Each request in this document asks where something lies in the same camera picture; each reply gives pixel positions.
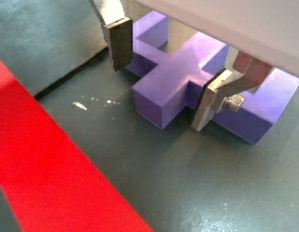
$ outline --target dark gray floor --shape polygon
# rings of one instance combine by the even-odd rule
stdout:
[[[13,4],[25,5],[23,2],[13,1]],[[64,15],[72,14],[73,24],[76,19],[83,19],[77,13],[83,10],[71,9],[72,13],[64,13],[67,8],[59,7],[64,4],[71,7],[75,3],[73,7],[87,7],[91,11],[89,5],[83,6],[73,0],[68,4],[63,1],[45,3],[57,14],[52,17],[64,18],[60,29],[52,33],[60,34],[61,41],[72,42],[67,47],[56,47],[51,52],[43,48],[36,52],[39,46],[44,46],[40,41],[45,30],[31,31],[32,35],[40,33],[31,50],[29,43],[20,46],[24,42],[17,40],[17,34],[0,26],[0,32],[11,34],[4,35],[7,41],[1,46],[5,48],[0,53],[15,73],[32,77],[28,81],[21,79],[31,92],[39,90],[41,77],[56,79],[59,68],[68,72],[73,63],[84,58],[79,51],[91,51],[95,45],[89,42],[92,37],[75,32],[79,28],[89,31],[89,23],[84,28],[75,24],[73,33],[64,27],[69,22]],[[127,7],[127,11],[138,14],[142,9]],[[97,22],[93,15],[83,14],[88,17],[85,22]],[[13,27],[25,28],[23,22]],[[188,29],[172,28],[171,39],[190,37]],[[182,43],[175,39],[175,45],[170,43],[164,49],[172,52]],[[8,46],[15,53],[7,52]],[[105,58],[40,103],[155,231],[299,231],[299,90],[278,125],[255,147],[214,123],[202,133],[196,132],[190,127],[194,115],[190,109],[166,130],[156,128],[136,113],[131,93],[136,80],[128,72],[113,72]],[[76,107],[75,102],[80,102],[87,111]]]
[[[124,5],[135,19],[148,11]],[[0,58],[33,95],[105,46],[88,0],[0,0]]]
[[[0,232],[20,232],[20,224],[0,189]]]

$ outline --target white debris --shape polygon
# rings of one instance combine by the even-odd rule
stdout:
[[[80,109],[87,111],[85,106],[80,102],[75,101],[72,105],[77,106]]]

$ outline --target red object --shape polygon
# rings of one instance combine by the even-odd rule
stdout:
[[[152,231],[1,62],[0,186],[27,232]]]
[[[254,58],[250,54],[239,52],[235,63],[232,65],[234,69],[240,73],[244,73],[252,82],[260,85],[267,78],[272,66]]]

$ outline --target purple block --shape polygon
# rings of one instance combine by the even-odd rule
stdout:
[[[127,69],[143,77],[134,86],[138,112],[164,128],[186,106],[196,109],[202,87],[223,68],[227,45],[196,33],[180,49],[168,54],[159,47],[168,40],[168,18],[151,12],[135,22],[134,62]],[[239,112],[228,109],[215,122],[256,144],[276,123],[299,86],[299,79],[276,69],[256,93],[244,92]]]

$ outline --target purple cross-shaped block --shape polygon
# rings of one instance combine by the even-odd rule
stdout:
[[[135,22],[135,60],[127,70],[142,77],[134,86],[138,112],[162,129],[186,106],[198,108],[203,85],[224,67],[228,46],[196,33],[174,54],[159,47],[168,41],[168,18],[151,12]],[[214,118],[227,130],[256,144],[276,123],[299,87],[299,78],[275,69],[256,93],[244,92],[238,112]]]

